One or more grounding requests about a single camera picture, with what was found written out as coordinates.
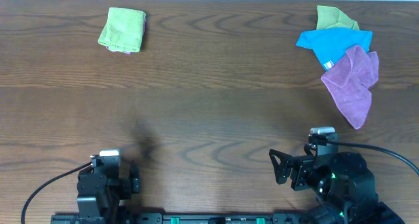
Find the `light green cloth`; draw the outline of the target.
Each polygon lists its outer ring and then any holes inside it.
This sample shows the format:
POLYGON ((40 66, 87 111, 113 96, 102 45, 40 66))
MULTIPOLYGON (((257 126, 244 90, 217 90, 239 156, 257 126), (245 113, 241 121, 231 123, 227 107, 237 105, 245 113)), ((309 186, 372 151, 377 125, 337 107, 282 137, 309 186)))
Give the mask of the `light green cloth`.
POLYGON ((112 52, 139 52, 145 33, 146 13, 110 7, 98 43, 112 52))

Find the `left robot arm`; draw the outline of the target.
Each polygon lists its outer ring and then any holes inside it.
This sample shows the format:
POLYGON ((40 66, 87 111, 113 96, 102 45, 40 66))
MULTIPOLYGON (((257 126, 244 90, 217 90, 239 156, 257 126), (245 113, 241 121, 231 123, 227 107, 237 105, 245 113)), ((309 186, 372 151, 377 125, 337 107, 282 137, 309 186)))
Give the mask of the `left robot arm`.
POLYGON ((77 183, 79 224, 132 224, 136 214, 120 205, 139 193, 139 169, 130 163, 129 176, 119 177, 120 162, 104 157, 92 160, 92 167, 81 171, 77 183))

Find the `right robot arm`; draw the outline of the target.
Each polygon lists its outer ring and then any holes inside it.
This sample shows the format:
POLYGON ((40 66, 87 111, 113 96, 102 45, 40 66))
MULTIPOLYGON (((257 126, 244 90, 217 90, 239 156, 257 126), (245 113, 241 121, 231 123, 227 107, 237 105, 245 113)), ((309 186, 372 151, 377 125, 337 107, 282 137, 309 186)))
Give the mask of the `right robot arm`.
POLYGON ((402 224, 376 193, 373 173, 359 153, 336 151, 293 157, 269 151, 277 184, 291 180, 294 191, 311 189, 319 205, 285 217, 283 223, 402 224))

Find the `purple crumpled cloth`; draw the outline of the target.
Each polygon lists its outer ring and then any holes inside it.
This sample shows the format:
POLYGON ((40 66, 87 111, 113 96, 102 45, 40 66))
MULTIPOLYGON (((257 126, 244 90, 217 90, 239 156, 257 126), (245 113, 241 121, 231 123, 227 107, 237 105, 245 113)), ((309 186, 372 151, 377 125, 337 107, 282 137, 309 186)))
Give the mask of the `purple crumpled cloth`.
POLYGON ((378 78, 378 54, 355 45, 321 76, 321 81, 344 118, 358 130, 364 125, 371 108, 372 93, 369 89, 378 78))

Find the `blue cloth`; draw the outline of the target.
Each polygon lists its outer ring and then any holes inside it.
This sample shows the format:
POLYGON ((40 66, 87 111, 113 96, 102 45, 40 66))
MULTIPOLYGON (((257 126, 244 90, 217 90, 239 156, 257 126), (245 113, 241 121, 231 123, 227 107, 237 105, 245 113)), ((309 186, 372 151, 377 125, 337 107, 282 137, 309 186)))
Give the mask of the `blue cloth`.
POLYGON ((296 45, 312 50, 325 71, 332 68, 355 45, 369 51, 373 33, 350 28, 331 28, 304 31, 296 45))

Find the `folded purple cloth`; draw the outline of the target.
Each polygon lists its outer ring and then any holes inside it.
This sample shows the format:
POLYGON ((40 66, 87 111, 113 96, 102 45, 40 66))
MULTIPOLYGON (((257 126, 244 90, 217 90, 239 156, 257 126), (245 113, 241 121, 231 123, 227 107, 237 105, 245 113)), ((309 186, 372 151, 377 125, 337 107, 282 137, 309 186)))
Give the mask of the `folded purple cloth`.
POLYGON ((139 52, 145 33, 145 19, 110 19, 106 23, 105 46, 112 52, 139 52))

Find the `olive green cloth at back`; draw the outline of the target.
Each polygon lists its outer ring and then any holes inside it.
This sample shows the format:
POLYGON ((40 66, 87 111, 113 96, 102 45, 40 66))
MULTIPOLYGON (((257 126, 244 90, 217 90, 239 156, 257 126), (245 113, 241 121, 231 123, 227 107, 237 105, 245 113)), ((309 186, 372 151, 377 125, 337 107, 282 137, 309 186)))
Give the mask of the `olive green cloth at back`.
POLYGON ((349 28, 359 30, 358 22, 336 7, 318 5, 317 13, 316 29, 349 28))

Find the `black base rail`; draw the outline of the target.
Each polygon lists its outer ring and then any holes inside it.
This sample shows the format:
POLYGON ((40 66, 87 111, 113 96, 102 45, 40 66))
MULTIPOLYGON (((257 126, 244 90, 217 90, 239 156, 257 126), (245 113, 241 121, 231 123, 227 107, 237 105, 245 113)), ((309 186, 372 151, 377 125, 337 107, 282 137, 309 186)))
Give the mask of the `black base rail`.
POLYGON ((79 214, 56 214, 51 224, 307 224, 312 221, 303 214, 275 213, 255 215, 232 214, 118 214, 116 217, 82 217, 79 214))

